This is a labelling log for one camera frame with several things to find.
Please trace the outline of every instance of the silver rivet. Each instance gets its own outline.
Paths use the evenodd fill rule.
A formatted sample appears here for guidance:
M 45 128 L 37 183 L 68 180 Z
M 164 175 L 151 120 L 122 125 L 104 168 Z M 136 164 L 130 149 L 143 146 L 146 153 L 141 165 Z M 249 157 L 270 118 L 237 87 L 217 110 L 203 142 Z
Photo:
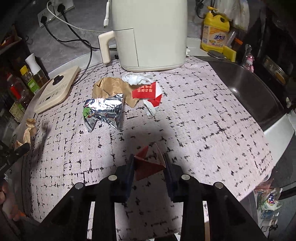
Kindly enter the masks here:
M 181 176 L 181 178 L 183 179 L 183 180 L 189 180 L 190 179 L 190 176 L 189 175 L 187 175 L 187 174 L 183 174 L 182 176 Z
M 83 188 L 83 183 L 76 183 L 76 184 L 75 184 L 75 188 L 76 188 L 76 189 L 81 189 L 81 188 Z
M 110 175 L 110 176 L 108 177 L 108 179 L 109 179 L 110 181 L 115 181 L 115 180 L 117 179 L 117 176 L 116 176 L 116 175 Z
M 215 187 L 221 189 L 224 187 L 224 185 L 221 182 L 217 182 L 217 183 L 215 183 Z

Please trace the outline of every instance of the crumpled brown paper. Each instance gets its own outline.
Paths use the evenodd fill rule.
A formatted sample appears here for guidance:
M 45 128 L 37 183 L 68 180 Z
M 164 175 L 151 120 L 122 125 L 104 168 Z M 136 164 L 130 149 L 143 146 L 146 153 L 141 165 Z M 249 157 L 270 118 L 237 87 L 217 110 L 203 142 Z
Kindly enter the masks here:
M 24 132 L 23 142 L 21 143 L 19 141 L 16 141 L 15 142 L 15 150 L 18 149 L 20 146 L 22 146 L 25 143 L 29 143 L 29 145 L 31 146 L 31 136 L 35 135 L 37 132 L 37 128 L 36 128 L 35 124 L 36 124 L 36 121 L 33 118 L 32 119 L 28 118 L 26 120 L 27 129 Z
M 105 77 L 95 82 L 92 98 L 109 98 L 117 94 L 123 94 L 125 103 L 134 108 L 139 99 L 132 97 L 132 91 L 139 88 L 140 85 L 130 86 L 122 81 L 121 78 Z

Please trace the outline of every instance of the silver foil wrapper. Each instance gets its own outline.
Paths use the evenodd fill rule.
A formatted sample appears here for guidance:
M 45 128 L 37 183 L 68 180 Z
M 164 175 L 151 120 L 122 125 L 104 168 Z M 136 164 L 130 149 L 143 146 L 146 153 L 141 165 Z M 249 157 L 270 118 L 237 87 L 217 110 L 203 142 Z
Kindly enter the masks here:
M 89 132 L 91 132 L 97 120 L 104 121 L 119 128 L 123 109 L 123 94 L 117 94 L 110 98 L 88 99 L 83 107 L 83 119 Z

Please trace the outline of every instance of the countertop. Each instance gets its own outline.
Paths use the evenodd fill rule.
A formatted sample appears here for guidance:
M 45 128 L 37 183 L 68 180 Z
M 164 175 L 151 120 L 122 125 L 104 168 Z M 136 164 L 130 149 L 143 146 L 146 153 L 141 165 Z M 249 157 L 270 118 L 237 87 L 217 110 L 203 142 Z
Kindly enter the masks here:
M 131 153 L 155 142 L 184 173 L 202 183 L 223 182 L 239 201 L 276 164 L 258 124 L 210 65 L 193 57 L 181 68 L 153 72 L 164 92 L 153 119 L 140 101 L 134 109 L 125 105 L 121 130 L 98 122 L 88 133 L 82 109 L 93 84 L 125 72 L 117 60 L 94 66 L 63 103 L 36 116 L 22 191 L 24 209 L 36 220 L 42 221 L 76 182 L 98 183 Z M 204 215 L 207 221 L 206 204 Z M 129 201 L 115 204 L 115 217 L 119 240 L 144 240 L 180 231 L 182 204 L 170 202 L 160 172 L 134 181 Z

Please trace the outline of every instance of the person's hand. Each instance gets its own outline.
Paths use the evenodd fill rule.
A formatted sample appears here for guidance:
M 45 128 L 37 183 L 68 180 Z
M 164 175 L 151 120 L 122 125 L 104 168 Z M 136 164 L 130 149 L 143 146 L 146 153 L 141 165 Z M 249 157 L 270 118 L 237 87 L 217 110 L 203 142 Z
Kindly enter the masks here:
M 18 210 L 14 201 L 14 195 L 10 192 L 7 181 L 3 180 L 0 184 L 0 205 L 9 219 L 18 221 L 22 212 Z

